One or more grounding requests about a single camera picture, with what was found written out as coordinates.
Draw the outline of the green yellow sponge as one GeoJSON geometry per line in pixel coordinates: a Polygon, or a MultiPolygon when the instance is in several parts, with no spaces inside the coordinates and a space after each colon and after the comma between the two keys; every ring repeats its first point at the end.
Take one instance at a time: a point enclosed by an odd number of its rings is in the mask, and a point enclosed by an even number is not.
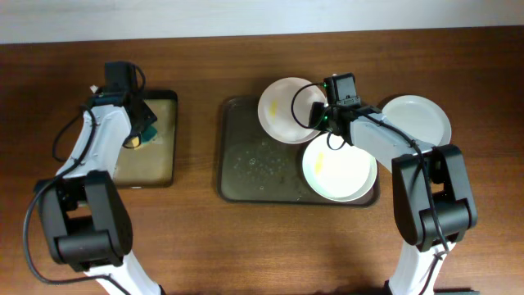
{"type": "Polygon", "coordinates": [[[130,141],[132,149],[141,148],[143,145],[151,142],[157,136],[157,129],[154,126],[147,127],[140,135],[134,137],[130,141]]]}

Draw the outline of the pale blue plate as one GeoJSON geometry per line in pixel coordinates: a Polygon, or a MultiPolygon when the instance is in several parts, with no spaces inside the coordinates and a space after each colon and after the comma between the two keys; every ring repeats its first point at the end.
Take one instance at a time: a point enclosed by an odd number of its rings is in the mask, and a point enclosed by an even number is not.
{"type": "Polygon", "coordinates": [[[390,100],[382,112],[393,125],[424,142],[441,146],[451,141],[452,128],[448,116],[427,98],[399,96],[390,100]]]}

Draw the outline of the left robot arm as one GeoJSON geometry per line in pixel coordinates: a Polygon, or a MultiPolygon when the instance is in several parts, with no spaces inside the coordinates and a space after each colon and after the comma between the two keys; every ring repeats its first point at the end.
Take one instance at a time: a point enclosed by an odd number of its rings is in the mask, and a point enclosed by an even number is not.
{"type": "Polygon", "coordinates": [[[140,146],[156,115],[144,101],[146,78],[137,65],[109,61],[104,71],[104,85],[80,108],[83,126],[72,153],[35,186],[22,229],[25,259],[45,284],[95,280],[109,294],[162,294],[133,254],[132,222],[113,180],[121,149],[140,146]],[[52,259],[79,277],[49,279],[37,270],[29,250],[33,211],[52,259]]]}

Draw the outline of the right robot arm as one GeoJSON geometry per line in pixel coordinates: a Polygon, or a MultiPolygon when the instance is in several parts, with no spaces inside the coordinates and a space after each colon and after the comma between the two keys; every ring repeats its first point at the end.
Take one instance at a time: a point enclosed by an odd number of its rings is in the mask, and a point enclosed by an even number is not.
{"type": "Polygon", "coordinates": [[[415,138],[380,109],[363,105],[351,73],[332,75],[319,85],[327,103],[313,104],[308,128],[340,136],[392,174],[395,222],[404,244],[386,293],[435,293],[445,259],[478,220],[461,150],[415,138]]]}

